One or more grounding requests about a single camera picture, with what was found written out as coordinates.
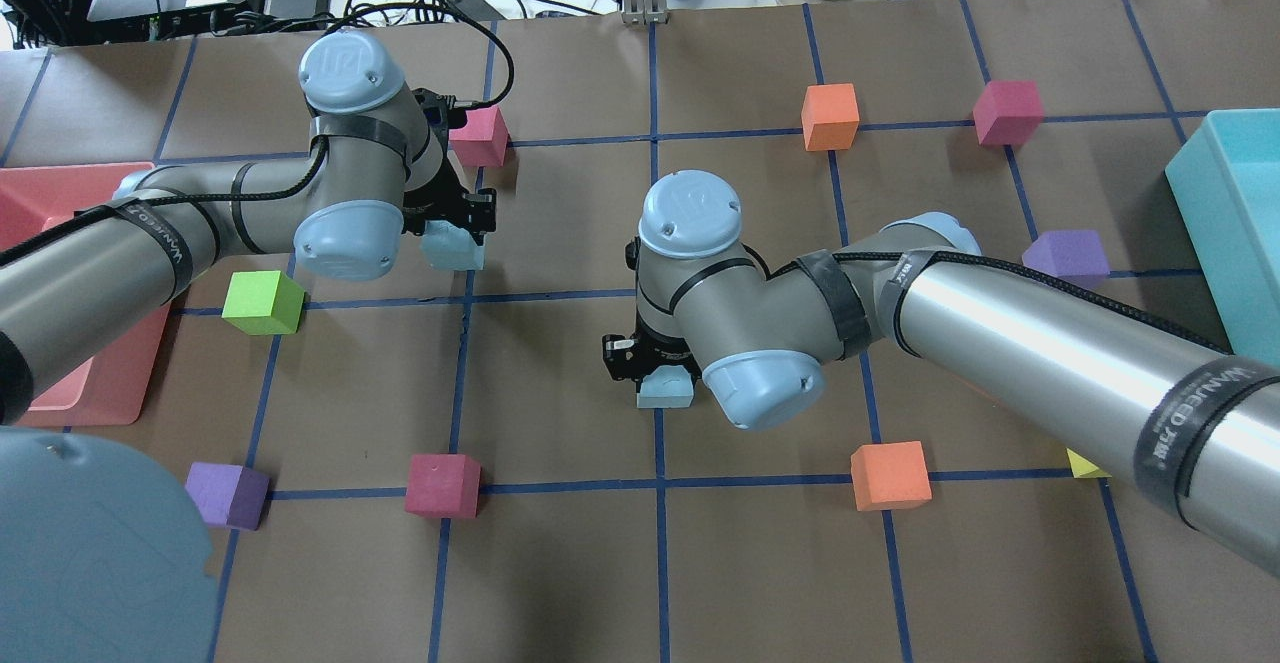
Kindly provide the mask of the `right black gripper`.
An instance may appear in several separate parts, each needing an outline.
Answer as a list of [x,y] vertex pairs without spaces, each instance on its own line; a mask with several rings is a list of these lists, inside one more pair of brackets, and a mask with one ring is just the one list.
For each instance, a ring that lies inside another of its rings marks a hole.
[[657,308],[637,311],[635,330],[628,337],[605,334],[602,338],[602,362],[614,381],[640,381],[658,369],[673,366],[700,381],[703,370],[692,357],[689,340],[672,315]]

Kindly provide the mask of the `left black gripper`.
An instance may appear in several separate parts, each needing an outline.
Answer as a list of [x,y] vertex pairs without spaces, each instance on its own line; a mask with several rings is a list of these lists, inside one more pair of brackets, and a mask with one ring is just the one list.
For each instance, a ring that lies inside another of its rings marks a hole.
[[408,163],[402,201],[403,234],[422,236],[425,221],[451,221],[470,230],[477,247],[497,230],[497,189],[471,192],[453,154],[430,148]]

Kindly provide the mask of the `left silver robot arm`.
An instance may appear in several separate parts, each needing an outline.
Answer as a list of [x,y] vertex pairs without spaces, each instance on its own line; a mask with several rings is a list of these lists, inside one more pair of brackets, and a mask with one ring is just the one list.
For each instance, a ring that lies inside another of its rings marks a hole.
[[24,427],[81,363],[223,259],[293,253],[362,283],[438,221],[483,244],[493,189],[466,192],[448,136],[481,101],[413,90],[384,44],[335,22],[303,52],[302,160],[124,177],[109,201],[3,252],[3,659],[202,662],[216,636],[207,523],[133,445]]

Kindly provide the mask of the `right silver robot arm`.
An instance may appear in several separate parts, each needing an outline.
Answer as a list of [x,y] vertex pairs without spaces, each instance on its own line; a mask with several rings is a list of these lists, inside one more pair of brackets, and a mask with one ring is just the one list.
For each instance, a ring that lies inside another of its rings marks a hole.
[[1185,526],[1270,575],[1279,562],[1277,369],[1175,324],[980,253],[923,212],[767,273],[722,177],[655,180],[627,244],[636,324],[607,335],[617,381],[677,367],[737,429],[823,393],[824,363],[877,340],[1021,413]]

